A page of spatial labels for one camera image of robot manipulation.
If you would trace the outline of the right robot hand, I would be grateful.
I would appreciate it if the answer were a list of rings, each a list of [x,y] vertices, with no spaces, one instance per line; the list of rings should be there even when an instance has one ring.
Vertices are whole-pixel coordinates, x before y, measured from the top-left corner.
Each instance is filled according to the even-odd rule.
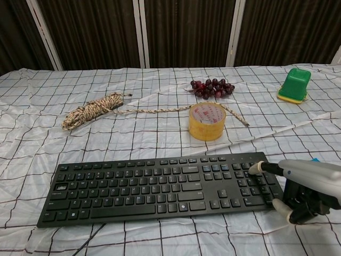
[[[340,166],[319,161],[284,159],[278,163],[260,161],[249,174],[271,173],[286,178],[281,199],[272,205],[288,223],[301,225],[330,209],[340,210]]]

